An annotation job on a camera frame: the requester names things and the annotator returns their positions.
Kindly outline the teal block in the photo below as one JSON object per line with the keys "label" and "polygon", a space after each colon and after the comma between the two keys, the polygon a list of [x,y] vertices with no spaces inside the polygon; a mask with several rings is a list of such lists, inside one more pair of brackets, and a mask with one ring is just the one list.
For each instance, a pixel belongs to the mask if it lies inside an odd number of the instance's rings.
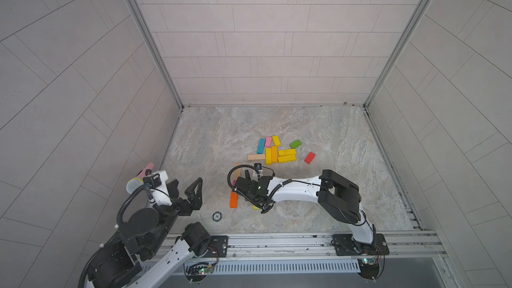
{"label": "teal block", "polygon": [[263,152],[265,151],[265,144],[266,144],[266,138],[261,138],[259,140],[257,154],[263,154]]}

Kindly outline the pink block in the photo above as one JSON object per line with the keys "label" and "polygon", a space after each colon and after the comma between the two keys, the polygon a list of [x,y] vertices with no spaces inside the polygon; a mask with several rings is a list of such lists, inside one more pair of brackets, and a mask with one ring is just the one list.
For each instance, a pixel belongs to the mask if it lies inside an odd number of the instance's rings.
{"label": "pink block", "polygon": [[272,142],[273,142],[272,137],[266,137],[266,139],[265,139],[265,147],[266,148],[272,147]]}

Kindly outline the red block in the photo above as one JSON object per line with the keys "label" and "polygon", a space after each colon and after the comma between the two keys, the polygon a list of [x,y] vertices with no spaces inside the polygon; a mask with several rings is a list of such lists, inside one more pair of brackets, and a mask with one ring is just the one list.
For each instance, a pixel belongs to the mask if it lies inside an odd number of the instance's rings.
{"label": "red block", "polygon": [[306,156],[306,158],[304,159],[304,161],[307,163],[307,164],[311,164],[312,161],[315,159],[316,157],[316,154],[313,153],[313,152],[309,152],[308,155]]}

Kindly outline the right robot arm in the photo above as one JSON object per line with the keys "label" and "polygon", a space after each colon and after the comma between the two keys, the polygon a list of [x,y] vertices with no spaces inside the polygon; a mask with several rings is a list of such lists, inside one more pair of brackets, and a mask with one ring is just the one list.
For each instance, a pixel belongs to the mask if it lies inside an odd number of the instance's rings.
{"label": "right robot arm", "polygon": [[330,169],[315,177],[285,179],[263,176],[250,165],[238,165],[228,173],[227,184],[262,214],[282,201],[317,203],[335,220],[349,225],[354,242],[374,244],[375,229],[362,208],[359,187]]}

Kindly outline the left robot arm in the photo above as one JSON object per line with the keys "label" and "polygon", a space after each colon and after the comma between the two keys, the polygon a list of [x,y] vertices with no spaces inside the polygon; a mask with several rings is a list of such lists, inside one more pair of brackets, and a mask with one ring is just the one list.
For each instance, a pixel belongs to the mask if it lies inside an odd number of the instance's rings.
{"label": "left robot arm", "polygon": [[113,236],[89,258],[78,287],[158,287],[176,268],[209,250],[210,234],[200,222],[189,224],[171,250],[145,275],[142,262],[156,256],[178,217],[190,216],[202,206],[202,178],[179,196],[177,180],[165,171],[142,170],[127,183],[129,197],[117,212]]}

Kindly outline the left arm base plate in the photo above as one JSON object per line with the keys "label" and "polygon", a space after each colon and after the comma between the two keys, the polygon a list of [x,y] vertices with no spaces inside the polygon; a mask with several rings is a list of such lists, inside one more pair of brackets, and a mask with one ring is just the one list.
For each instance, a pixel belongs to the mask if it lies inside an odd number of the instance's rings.
{"label": "left arm base plate", "polygon": [[203,258],[225,258],[227,256],[229,237],[226,235],[214,235],[209,240],[206,252],[201,256]]}

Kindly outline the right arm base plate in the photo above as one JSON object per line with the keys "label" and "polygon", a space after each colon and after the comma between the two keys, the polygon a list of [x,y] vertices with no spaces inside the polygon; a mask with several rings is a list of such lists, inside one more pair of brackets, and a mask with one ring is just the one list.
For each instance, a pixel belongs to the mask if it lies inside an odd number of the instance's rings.
{"label": "right arm base plate", "polygon": [[335,248],[337,256],[383,256],[389,255],[389,248],[385,237],[381,233],[373,236],[373,242],[359,243],[353,239],[352,235],[337,234],[334,235],[331,244]]}

